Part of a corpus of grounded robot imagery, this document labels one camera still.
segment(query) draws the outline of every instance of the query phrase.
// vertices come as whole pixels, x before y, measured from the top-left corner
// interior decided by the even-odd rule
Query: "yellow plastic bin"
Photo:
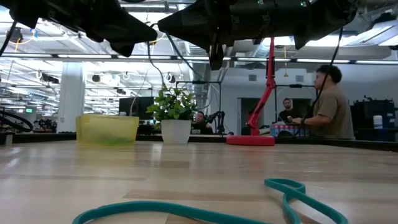
[[[138,117],[84,114],[76,118],[76,138],[82,144],[134,144],[138,125]]]

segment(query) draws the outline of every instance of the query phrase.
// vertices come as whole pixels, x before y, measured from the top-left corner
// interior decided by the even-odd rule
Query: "person in background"
[[[300,114],[292,108],[292,102],[290,99],[284,99],[284,107],[285,110],[279,113],[278,121],[284,121],[285,123],[289,123],[292,121],[292,118],[301,117]]]
[[[317,69],[317,77],[314,81],[315,88],[320,90],[323,81],[325,86],[315,103],[314,117],[294,118],[293,123],[310,126],[310,135],[331,139],[354,139],[353,121],[351,109],[344,93],[340,90],[338,83],[342,78],[338,67],[322,65]]]
[[[202,111],[196,113],[192,129],[200,130],[200,134],[213,134],[213,128],[206,122],[205,114]]]

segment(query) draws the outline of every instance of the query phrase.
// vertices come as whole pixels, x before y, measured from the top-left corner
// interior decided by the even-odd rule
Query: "green resistance band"
[[[264,181],[264,185],[285,193],[283,198],[284,215],[292,224],[301,224],[300,217],[289,206],[289,202],[292,199],[297,199],[315,210],[318,210],[320,213],[331,218],[337,224],[348,223],[348,220],[340,212],[337,212],[333,208],[307,196],[305,194],[305,185],[299,182],[288,179],[266,179]],[[211,223],[267,224],[234,215],[227,215],[167,202],[125,202],[105,205],[80,214],[74,219],[72,224],[85,224],[88,221],[125,212],[166,212]]]

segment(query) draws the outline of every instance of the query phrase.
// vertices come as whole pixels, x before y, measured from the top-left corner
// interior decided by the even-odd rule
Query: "black monitor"
[[[125,112],[126,116],[130,116],[130,107],[133,100],[134,97],[119,99],[119,114],[121,114],[121,112]],[[147,107],[153,104],[153,97],[137,97],[132,106],[132,115],[139,117],[140,120],[154,119],[152,117],[153,113],[146,113]]]

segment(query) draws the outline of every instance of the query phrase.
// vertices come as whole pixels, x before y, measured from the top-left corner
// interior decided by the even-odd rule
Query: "wooden table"
[[[75,141],[0,147],[0,217],[10,224],[71,224],[81,212],[161,200],[286,223],[282,194],[266,178],[303,182],[307,194],[350,223],[398,223],[398,154],[333,146],[226,144],[81,147]],[[332,223],[299,202],[304,223]],[[167,213],[127,213],[92,223],[194,224]]]

